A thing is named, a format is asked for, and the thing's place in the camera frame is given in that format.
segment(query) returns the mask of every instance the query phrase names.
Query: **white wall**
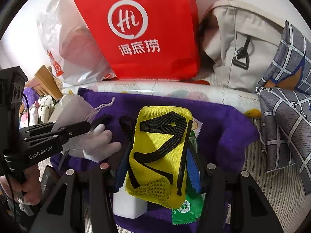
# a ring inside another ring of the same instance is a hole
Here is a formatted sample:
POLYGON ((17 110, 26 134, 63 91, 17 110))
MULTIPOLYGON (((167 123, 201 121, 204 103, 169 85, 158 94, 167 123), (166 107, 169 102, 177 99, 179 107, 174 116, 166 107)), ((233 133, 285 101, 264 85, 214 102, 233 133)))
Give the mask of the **white wall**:
MULTIPOLYGON (((206 9, 217 0, 197 0, 199 17, 206 9)), ((289 0, 242 0, 270 12, 278 17, 289 20, 309 40, 311 30, 289 2, 289 0)), ((38 37, 36 18, 43 11, 50 0, 28 0, 17 13, 4 36, 0 40, 0 57, 2 68, 19 65, 30 78, 43 64, 49 65, 49 59, 45 54, 38 37)))

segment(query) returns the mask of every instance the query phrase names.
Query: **red haidilao bag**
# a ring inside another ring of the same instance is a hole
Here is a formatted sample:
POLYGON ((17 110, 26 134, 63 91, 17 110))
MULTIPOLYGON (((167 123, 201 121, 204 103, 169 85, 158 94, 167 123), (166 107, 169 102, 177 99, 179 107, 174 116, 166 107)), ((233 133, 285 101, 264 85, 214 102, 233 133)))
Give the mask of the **red haidilao bag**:
POLYGON ((195 0, 74 0, 118 78, 190 79, 198 71, 195 0))

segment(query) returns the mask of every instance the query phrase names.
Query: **black carabiner clip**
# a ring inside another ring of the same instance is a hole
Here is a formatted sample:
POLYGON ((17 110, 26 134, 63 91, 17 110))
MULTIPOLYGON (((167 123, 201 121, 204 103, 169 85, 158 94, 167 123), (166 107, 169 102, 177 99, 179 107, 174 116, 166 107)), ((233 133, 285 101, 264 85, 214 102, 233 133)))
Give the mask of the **black carabiner clip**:
POLYGON ((247 53, 247 48, 249 45, 249 42, 251 41, 251 36, 247 35, 246 42, 243 47, 237 50, 237 55, 233 57, 232 64, 235 66, 238 66, 240 68, 243 68, 245 70, 249 67, 249 55, 247 53), (243 63, 239 61, 240 59, 246 58, 246 63, 243 63))

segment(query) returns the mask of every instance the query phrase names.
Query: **yellow pouch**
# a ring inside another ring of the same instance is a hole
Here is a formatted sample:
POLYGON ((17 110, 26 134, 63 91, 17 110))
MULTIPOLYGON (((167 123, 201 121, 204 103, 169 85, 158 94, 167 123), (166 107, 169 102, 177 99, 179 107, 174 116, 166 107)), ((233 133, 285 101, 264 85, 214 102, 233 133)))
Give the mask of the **yellow pouch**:
POLYGON ((186 195, 186 156, 192 128, 188 109, 143 107, 129 155, 126 191, 143 200, 178 209, 186 195))

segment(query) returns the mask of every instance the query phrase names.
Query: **purple object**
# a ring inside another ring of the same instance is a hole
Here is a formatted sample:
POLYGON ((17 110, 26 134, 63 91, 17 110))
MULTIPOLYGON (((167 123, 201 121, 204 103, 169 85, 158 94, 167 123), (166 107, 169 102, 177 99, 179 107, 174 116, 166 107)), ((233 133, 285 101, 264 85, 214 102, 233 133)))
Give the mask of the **purple object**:
MULTIPOLYGON (((24 94, 27 97, 29 107, 39 100, 38 93, 33 88, 24 88, 24 94)), ((23 103, 25 108, 27 109, 27 104, 25 98, 23 97, 23 103)))
MULTIPOLYGON (((139 94, 93 92, 83 88, 79 89, 78 94, 94 108, 102 103, 109 103, 112 97, 115 97, 113 106, 102 109, 97 115, 99 117, 106 113, 112 116, 111 122, 107 125, 107 129, 113 133, 112 142, 127 141, 118 118, 128 116, 135 119, 139 110, 144 106, 179 106, 190 110, 193 117, 203 123, 197 139, 200 153, 209 163, 215 163, 227 171, 239 172, 241 170, 245 160, 245 148, 259 138, 257 129, 248 117, 227 105, 139 94)), ((51 163, 55 169, 58 167, 61 156, 62 154, 59 153, 51 157, 51 163)), ((68 155, 60 174, 70 168, 76 171, 86 171, 96 166, 98 164, 95 162, 68 155)), ((148 211, 139 218, 127 219, 115 216, 115 220, 119 226, 135 233, 195 232, 197 227, 197 223, 173 226, 171 209, 152 203, 148 203, 148 211)))

